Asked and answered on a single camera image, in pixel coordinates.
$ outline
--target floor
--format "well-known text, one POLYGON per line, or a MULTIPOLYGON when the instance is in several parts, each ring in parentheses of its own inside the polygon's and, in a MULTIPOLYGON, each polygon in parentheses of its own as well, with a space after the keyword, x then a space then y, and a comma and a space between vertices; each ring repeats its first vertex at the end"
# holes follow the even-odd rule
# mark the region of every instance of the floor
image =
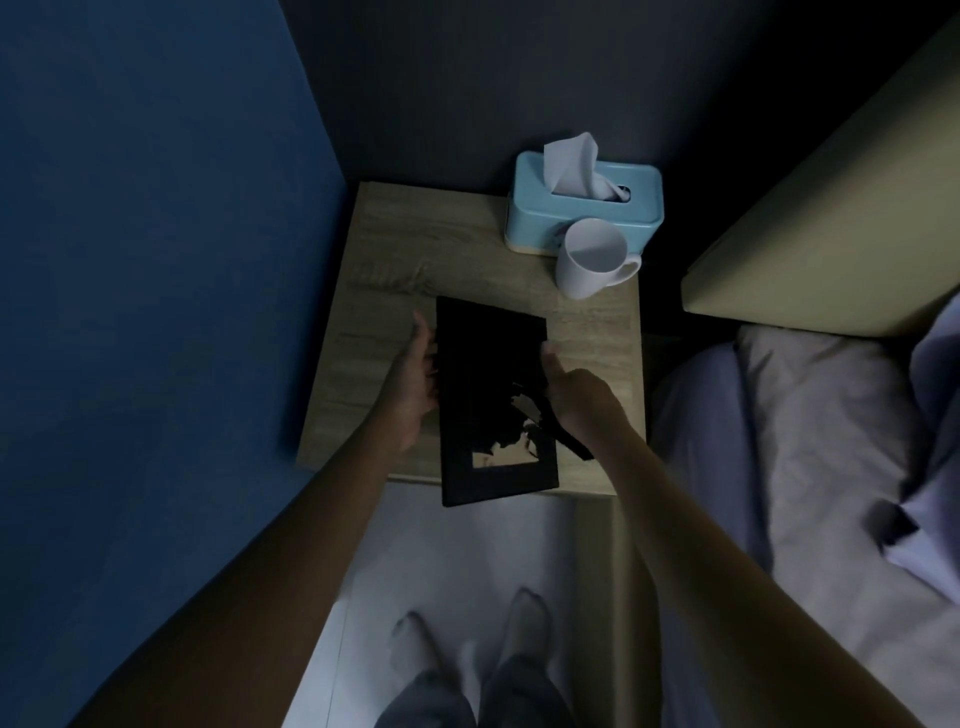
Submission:
POLYGON ((388 484, 285 728, 372 727, 393 697, 388 637, 410 610, 424 617, 448 664, 472 650, 481 674, 489 673, 521 586, 550 607, 548 672, 566 695, 573 508, 570 498, 530 495, 447 509, 435 486, 388 484))

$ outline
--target mug handle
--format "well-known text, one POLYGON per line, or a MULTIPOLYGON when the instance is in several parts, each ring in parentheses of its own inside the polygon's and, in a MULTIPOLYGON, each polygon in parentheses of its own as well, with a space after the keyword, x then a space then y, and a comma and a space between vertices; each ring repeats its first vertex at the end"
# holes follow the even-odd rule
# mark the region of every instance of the mug handle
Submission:
POLYGON ((613 274, 613 280, 607 283, 607 287, 622 283, 624 280, 630 280, 636 275, 636 272, 640 270, 640 265, 642 263, 643 261, 640 260, 640 256, 636 253, 627 254, 627 257, 623 261, 623 265, 620 266, 620 270, 613 274), (634 269, 629 273, 624 273, 624 270, 627 268, 627 266, 633 266, 634 269))

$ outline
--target tabletop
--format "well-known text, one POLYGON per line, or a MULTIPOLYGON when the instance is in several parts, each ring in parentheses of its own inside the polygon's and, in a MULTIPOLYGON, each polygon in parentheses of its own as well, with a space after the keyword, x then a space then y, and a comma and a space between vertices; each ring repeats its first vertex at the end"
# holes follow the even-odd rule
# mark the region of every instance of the tabletop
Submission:
MULTIPOLYGON (((641 434, 643 372, 636 276, 584 301, 553 282, 555 258, 522 255, 503 243, 506 199, 363 182, 337 278, 297 462, 319 469, 370 410, 418 308, 434 323, 437 296, 542 316, 567 369, 605 379, 641 434)), ((595 461, 558 443, 560 488, 550 493, 612 496, 595 461)), ((393 480, 439 483, 440 429, 424 418, 420 440, 393 480)))

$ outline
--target light blue tissue box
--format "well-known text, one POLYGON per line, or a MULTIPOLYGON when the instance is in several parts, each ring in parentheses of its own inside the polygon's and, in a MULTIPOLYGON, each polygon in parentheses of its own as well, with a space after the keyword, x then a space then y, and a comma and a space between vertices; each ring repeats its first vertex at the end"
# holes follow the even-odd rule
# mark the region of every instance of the light blue tissue box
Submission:
POLYGON ((562 233, 577 220, 599 217, 616 225, 627 249, 640 254, 663 222, 663 181, 649 164, 598 161, 597 173, 630 190, 625 203, 564 197, 543 183, 543 154, 522 152, 516 158, 514 187, 507 208, 504 239, 518 253, 556 255, 562 233))

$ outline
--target beige headboard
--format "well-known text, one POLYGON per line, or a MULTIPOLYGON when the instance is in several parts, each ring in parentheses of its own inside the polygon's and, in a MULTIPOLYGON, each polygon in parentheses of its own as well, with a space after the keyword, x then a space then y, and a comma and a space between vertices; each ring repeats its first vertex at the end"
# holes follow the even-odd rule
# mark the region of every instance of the beige headboard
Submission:
POLYGON ((906 333, 960 284, 960 14, 690 268, 694 313, 906 333))

